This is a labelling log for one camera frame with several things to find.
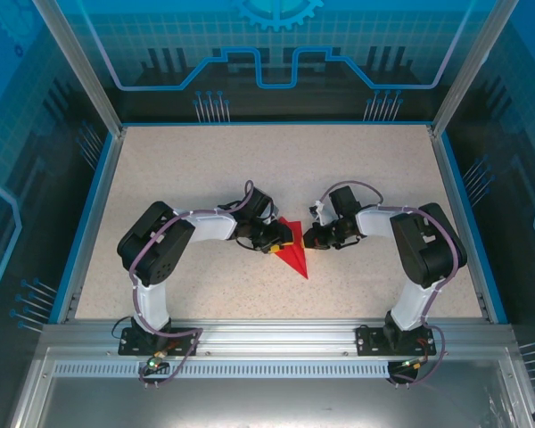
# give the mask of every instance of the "metal base plate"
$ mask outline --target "metal base plate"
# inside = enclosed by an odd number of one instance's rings
[[[420,327],[408,333],[409,337],[406,338],[405,343],[400,341],[397,350],[394,351],[391,349],[382,327],[362,325],[355,329],[357,354],[360,357],[420,357],[424,355],[424,348],[417,340],[425,339],[428,343],[428,355],[436,355],[436,344],[434,343],[432,330]]]
[[[191,328],[171,328],[168,333],[182,333]],[[193,336],[179,337],[177,339],[170,339],[167,345],[167,355],[170,357],[183,357],[186,355],[188,348],[192,344]],[[196,355],[196,349],[198,345],[194,347],[193,352],[190,355]],[[147,341],[146,336],[139,334],[132,327],[124,328],[121,332],[121,340],[119,344],[119,355],[133,355],[133,356],[146,356],[150,357],[157,349],[153,343]]]

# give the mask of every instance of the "red triangle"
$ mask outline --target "red triangle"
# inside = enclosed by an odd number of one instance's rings
[[[303,231],[301,230],[300,221],[287,221],[281,217],[281,223],[287,225],[293,232],[293,244],[285,245],[282,250],[276,252],[276,256],[302,274],[305,279],[307,276],[307,262],[305,260],[305,251],[303,249]]]

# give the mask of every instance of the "ventilation slot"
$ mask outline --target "ventilation slot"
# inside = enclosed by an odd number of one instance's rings
[[[177,367],[171,367],[153,378],[163,378]],[[188,361],[180,370],[181,378],[244,378],[244,379],[320,379],[388,377],[382,361]],[[144,362],[138,361],[60,361],[56,377],[137,378]]]

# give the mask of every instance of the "blue frame border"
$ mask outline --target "blue frame border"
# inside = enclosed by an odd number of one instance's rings
[[[95,196],[97,195],[97,190],[99,189],[101,175],[105,168],[105,163],[107,162],[109,151],[113,146],[114,142],[115,139],[113,138],[113,135],[109,133],[107,135],[107,138],[105,138],[105,144],[103,145],[101,156],[99,158],[99,162],[97,163],[97,169],[95,170],[95,174],[93,175],[91,187],[89,187],[86,204],[83,207],[81,219],[79,220],[78,230],[75,233],[75,238],[73,238],[73,244],[71,245],[70,255],[68,256],[68,261],[66,262],[65,269],[63,270],[60,287],[58,288],[57,294],[55,296],[55,301],[53,302],[52,312],[50,313],[49,317],[49,324],[56,324],[59,315],[62,313],[63,301],[70,287],[71,273],[73,272],[73,268],[75,267],[79,248],[81,247],[81,244],[83,242],[87,222],[91,217],[91,209],[93,207],[93,201],[95,199]]]
[[[467,225],[472,232],[473,244],[475,245],[475,249],[478,252],[481,270],[483,272],[483,276],[485,277],[486,284],[488,285],[488,292],[490,293],[491,304],[496,313],[496,319],[499,324],[507,324],[507,315],[506,311],[504,310],[503,303],[501,302],[501,297],[499,297],[498,285],[496,284],[495,277],[493,276],[493,272],[491,271],[488,254],[485,252],[485,248],[483,247],[480,229],[478,229],[478,225],[475,222],[472,205],[467,199],[464,181],[462,180],[459,168],[457,167],[456,157],[454,156],[454,151],[452,150],[452,146],[449,142],[448,134],[446,134],[446,131],[442,133],[441,140],[444,145],[444,150],[448,155],[448,161],[449,166],[451,168],[452,176],[454,176],[454,179],[456,180],[457,191],[459,193],[462,206],[464,207]]]
[[[322,120],[313,121],[295,120],[291,122],[124,122],[123,127],[223,127],[223,126],[246,126],[246,125],[431,125],[431,120],[402,120],[399,122],[364,120]]]

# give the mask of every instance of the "gear icon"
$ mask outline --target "gear icon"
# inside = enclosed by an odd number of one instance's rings
[[[279,31],[281,27],[291,30],[293,25],[303,25],[305,18],[313,18],[323,0],[234,0],[234,5],[250,25]]]
[[[31,34],[35,24],[31,0],[0,0],[0,25],[16,44]]]

